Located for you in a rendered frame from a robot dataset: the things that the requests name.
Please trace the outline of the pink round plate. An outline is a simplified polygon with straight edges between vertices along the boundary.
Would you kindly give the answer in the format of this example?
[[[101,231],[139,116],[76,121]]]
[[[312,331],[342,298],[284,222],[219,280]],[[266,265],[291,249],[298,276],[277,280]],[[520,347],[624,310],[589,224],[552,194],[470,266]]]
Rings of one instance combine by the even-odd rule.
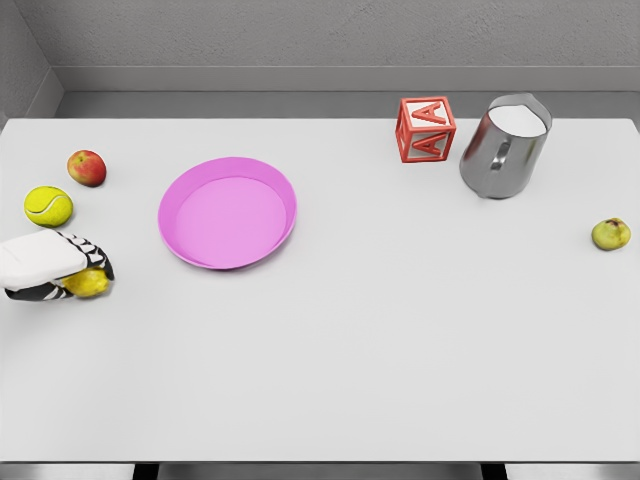
[[[231,270],[258,262],[287,240],[297,217],[292,184],[246,157],[201,163],[176,178],[158,209],[168,249],[192,265]]]

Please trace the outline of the yellow tennis ball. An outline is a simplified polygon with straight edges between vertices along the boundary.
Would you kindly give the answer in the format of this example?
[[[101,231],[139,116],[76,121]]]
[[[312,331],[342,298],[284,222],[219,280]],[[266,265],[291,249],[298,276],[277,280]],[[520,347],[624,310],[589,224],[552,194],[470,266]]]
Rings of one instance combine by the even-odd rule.
[[[55,228],[64,225],[73,214],[73,202],[61,189],[39,186],[23,202],[24,213],[36,225]]]

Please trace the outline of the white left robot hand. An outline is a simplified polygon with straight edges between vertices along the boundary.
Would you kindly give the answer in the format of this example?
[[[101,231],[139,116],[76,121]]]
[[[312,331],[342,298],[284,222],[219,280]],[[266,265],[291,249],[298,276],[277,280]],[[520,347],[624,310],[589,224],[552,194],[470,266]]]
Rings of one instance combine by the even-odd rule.
[[[75,297],[63,279],[88,268],[115,279],[106,253],[74,234],[45,229],[0,243],[0,289],[19,301]]]

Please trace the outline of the green pear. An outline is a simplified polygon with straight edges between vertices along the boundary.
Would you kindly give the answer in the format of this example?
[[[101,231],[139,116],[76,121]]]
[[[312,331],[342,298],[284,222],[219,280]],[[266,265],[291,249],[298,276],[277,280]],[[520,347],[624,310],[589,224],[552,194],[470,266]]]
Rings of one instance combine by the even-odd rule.
[[[609,218],[593,227],[591,239],[601,250],[617,250],[628,244],[631,239],[631,229],[622,219]]]

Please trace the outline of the red apple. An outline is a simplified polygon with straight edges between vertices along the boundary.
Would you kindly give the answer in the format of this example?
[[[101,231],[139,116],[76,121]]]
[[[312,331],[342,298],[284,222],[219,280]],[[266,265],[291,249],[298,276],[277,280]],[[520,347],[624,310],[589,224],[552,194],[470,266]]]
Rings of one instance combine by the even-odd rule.
[[[104,160],[91,150],[74,152],[67,160],[67,171],[76,182],[87,187],[102,185],[107,175]]]

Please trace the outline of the red letter A block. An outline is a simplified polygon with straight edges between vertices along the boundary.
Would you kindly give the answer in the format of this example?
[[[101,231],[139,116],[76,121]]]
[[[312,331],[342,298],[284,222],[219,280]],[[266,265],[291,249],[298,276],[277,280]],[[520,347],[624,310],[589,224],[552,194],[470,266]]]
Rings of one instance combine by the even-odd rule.
[[[446,161],[456,130],[446,96],[400,99],[395,136],[403,163]]]

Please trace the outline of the yellow lemon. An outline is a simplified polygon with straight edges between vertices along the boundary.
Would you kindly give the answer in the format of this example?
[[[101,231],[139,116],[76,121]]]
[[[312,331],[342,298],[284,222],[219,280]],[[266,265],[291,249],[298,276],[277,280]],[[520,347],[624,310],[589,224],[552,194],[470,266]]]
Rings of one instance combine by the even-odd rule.
[[[106,292],[109,288],[110,280],[104,269],[91,267],[62,278],[61,284],[75,296],[90,298]]]

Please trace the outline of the silver metal pitcher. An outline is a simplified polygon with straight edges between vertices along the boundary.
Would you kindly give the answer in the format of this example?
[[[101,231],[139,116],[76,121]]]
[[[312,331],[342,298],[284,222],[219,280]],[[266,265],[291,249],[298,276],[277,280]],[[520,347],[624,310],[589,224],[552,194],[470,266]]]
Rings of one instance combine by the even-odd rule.
[[[481,198],[517,195],[529,183],[551,127],[550,112],[531,93],[494,99],[460,160],[463,181]]]

